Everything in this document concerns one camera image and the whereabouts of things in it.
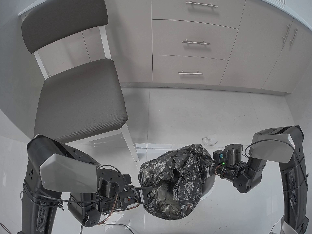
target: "chair seat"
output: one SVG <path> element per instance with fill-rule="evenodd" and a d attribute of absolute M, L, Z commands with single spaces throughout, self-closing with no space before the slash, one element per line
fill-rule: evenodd
<path fill-rule="evenodd" d="M 114 62 L 96 60 L 45 80 L 34 136 L 68 143 L 120 129 L 127 119 Z"/>

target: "drawer handle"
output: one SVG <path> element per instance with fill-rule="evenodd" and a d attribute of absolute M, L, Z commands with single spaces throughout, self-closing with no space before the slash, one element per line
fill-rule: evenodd
<path fill-rule="evenodd" d="M 184 72 L 183 70 L 181 72 L 178 72 L 179 75 L 203 75 L 204 73 L 200 73 L 197 71 L 196 73 L 193 72 Z"/>
<path fill-rule="evenodd" d="M 210 45 L 210 43 L 205 42 L 205 41 L 203 41 L 203 42 L 200 42 L 200 41 L 188 41 L 187 39 L 185 39 L 185 41 L 182 41 L 182 43 Z"/>
<path fill-rule="evenodd" d="M 296 33 L 297 33 L 297 31 L 298 31 L 298 28 L 294 29 L 294 37 L 293 37 L 293 39 L 292 39 L 292 40 L 289 40 L 289 41 L 291 42 L 291 45 L 292 45 L 292 44 L 293 44 L 293 42 L 294 42 L 294 38 L 296 37 Z"/>
<path fill-rule="evenodd" d="M 287 32 L 286 32 L 285 37 L 283 37 L 283 42 L 285 42 L 285 40 L 287 39 L 290 29 L 291 29 L 291 24 L 287 25 Z"/>
<path fill-rule="evenodd" d="M 212 7 L 212 8 L 218 8 L 219 6 L 217 5 L 212 5 L 212 4 L 206 4 L 206 3 L 200 3 L 200 2 L 185 2 L 186 4 L 193 4 L 193 5 L 202 5 L 202 6 L 208 6 L 208 7 Z"/>

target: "chair backrest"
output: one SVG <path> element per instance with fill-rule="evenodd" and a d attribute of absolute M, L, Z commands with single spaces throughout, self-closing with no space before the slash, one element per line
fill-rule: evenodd
<path fill-rule="evenodd" d="M 21 25 L 30 53 L 64 37 L 108 23 L 104 0 L 47 0 Z"/>

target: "chair leg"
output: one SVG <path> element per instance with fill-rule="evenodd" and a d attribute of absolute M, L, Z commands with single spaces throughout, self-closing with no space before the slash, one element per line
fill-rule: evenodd
<path fill-rule="evenodd" d="M 138 158 L 138 153 L 135 149 L 135 145 L 133 144 L 133 141 L 132 141 L 132 138 L 130 136 L 130 132 L 129 132 L 129 129 L 128 129 L 128 126 L 127 126 L 127 123 L 125 123 L 122 127 L 121 127 L 121 133 L 124 137 L 124 140 L 126 141 L 127 143 L 127 146 L 131 152 L 131 155 L 133 157 L 133 159 L 135 161 L 139 161 L 139 158 Z"/>

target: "gray upholstery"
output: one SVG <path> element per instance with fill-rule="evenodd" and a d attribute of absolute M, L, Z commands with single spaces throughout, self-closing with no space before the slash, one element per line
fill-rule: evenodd
<path fill-rule="evenodd" d="M 21 25 L 30 53 L 85 29 L 107 25 L 104 0 L 47 0 L 29 13 Z"/>
<path fill-rule="evenodd" d="M 127 119 L 114 62 L 96 60 L 45 80 L 34 136 L 67 143 L 120 129 Z"/>

